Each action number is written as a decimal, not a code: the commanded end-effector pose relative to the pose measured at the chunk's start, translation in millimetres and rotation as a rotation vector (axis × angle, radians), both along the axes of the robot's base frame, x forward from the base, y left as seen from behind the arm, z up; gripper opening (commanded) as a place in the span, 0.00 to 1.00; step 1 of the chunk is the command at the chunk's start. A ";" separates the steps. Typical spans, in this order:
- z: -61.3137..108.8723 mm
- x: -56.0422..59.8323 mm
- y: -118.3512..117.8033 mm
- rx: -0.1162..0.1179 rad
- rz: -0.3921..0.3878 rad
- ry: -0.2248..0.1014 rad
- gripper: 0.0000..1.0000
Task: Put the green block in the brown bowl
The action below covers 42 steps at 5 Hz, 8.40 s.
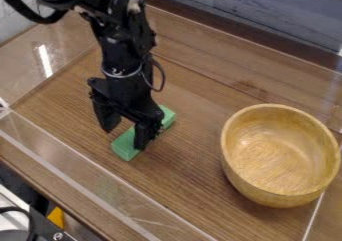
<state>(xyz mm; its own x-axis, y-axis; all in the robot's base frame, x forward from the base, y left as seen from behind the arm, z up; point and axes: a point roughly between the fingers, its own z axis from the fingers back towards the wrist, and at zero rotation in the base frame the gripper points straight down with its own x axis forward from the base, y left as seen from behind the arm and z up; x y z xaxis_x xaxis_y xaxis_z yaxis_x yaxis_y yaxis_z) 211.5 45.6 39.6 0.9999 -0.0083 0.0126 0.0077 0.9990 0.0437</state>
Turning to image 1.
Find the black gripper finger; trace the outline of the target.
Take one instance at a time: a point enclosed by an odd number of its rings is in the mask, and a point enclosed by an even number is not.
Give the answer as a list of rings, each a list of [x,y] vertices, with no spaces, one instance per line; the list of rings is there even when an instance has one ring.
[[[105,132],[110,133],[121,124],[122,116],[110,104],[107,98],[98,92],[91,93],[91,100],[99,125]]]
[[[162,118],[138,118],[135,121],[134,148],[143,150],[159,136],[163,128]]]

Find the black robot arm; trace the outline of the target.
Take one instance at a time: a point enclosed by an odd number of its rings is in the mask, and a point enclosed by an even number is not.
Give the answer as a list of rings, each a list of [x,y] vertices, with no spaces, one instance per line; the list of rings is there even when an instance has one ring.
[[[123,119],[135,123],[134,148],[158,137],[165,113],[153,99],[163,90],[154,72],[163,67],[153,58],[157,33],[145,0],[38,0],[59,11],[72,10],[90,23],[102,50],[103,76],[90,78],[91,100],[102,129],[113,131]]]

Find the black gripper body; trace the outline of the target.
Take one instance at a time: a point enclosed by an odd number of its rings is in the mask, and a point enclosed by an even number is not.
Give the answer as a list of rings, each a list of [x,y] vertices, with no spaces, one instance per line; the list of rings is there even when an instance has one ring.
[[[163,119],[165,114],[153,99],[154,73],[151,64],[139,64],[133,70],[102,66],[103,78],[87,80],[91,93],[103,95],[122,118],[134,123],[138,118]]]

